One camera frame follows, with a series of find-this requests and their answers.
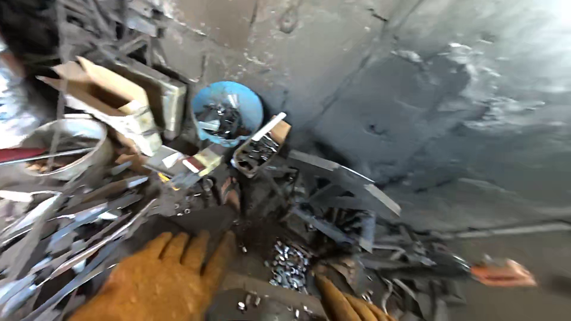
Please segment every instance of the orange work glove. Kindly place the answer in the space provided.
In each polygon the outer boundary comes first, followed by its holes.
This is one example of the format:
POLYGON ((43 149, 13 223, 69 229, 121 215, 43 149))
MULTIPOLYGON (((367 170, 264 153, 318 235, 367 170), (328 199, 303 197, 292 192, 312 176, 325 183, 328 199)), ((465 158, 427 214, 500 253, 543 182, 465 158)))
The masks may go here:
POLYGON ((71 321, 202 320, 235 250, 227 232, 201 273, 209 234, 163 233, 121 261, 100 292, 71 321))
POLYGON ((323 306, 331 314, 333 321, 395 321, 376 305, 342 293, 325 276, 317 274, 315 280, 321 291, 323 306))

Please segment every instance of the metal sheet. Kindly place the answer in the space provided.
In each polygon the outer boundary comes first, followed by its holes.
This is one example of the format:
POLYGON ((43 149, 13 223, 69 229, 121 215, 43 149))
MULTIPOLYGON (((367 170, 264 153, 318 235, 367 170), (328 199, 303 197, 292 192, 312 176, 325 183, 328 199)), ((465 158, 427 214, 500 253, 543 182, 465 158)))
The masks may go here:
POLYGON ((177 137, 183 122, 187 85, 134 59, 117 62, 112 69, 145 89, 157 125, 165 130, 165 138, 177 137))

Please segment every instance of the white stick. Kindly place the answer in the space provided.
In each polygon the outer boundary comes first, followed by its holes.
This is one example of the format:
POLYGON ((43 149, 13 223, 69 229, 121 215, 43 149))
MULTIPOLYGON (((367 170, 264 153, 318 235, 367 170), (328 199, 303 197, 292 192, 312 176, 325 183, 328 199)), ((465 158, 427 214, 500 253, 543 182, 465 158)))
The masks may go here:
POLYGON ((254 142, 257 142, 260 139, 262 139, 262 137, 264 137, 264 135, 266 135, 270 130, 272 130, 272 128, 274 126, 276 126, 279 122, 281 122, 282 119, 284 119, 285 117, 286 117, 285 113, 279 113, 271 121, 269 121, 267 124, 265 124, 264 127, 262 127, 262 129, 260 129, 256 134, 254 134, 252 136, 252 140, 254 142))

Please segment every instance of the scrap metal pile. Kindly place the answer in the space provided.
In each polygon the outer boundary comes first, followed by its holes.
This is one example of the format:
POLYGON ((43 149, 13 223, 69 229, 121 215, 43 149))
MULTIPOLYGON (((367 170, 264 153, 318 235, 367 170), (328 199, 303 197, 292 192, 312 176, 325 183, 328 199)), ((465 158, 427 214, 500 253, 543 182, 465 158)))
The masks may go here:
POLYGON ((126 170, 129 165, 86 171, 64 186, 0 190, 4 202, 31 208, 0 234, 2 318, 57 316, 65 311, 64 297, 73 293, 67 304, 77 304, 77 289, 117 263, 114 250, 155 202, 142 201, 139 188, 148 177, 126 170))

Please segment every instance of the metal bar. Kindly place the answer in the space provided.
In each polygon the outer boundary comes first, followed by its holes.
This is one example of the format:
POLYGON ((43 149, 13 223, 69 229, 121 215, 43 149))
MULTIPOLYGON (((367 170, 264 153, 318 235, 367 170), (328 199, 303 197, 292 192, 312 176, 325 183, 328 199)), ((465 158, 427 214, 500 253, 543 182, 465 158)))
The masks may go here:
POLYGON ((549 222, 530 226, 486 228, 476 231, 444 232, 437 234, 441 239, 487 238, 490 236, 545 233, 555 231, 571 231, 571 224, 565 222, 549 222))
POLYGON ((15 160, 8 160, 5 162, 1 162, 1 165, 8 165, 8 164, 16 164, 16 163, 23 163, 23 162, 31 162, 31 161, 37 161, 39 159, 46 159, 49 157, 59 157, 59 156, 70 156, 70 155, 77 155, 77 154, 85 154, 85 153, 89 153, 90 151, 92 151, 93 149, 95 149, 95 147, 89 147, 86 149, 76 149, 76 150, 66 150, 66 151, 61 151, 59 153, 54 153, 54 154, 46 154, 46 155, 38 155, 38 156, 33 156, 33 157, 28 157, 28 158, 22 158, 22 159, 15 159, 15 160))
POLYGON ((331 239, 333 239, 337 243, 349 243, 355 244, 356 240, 353 238, 348 237, 345 233, 339 230, 337 227, 333 226, 332 224, 322 222, 309 214, 306 214, 303 210, 294 207, 291 209, 293 213, 299 216, 302 220, 306 221, 307 223, 313 225, 316 229, 321 231, 323 234, 327 235, 331 239))

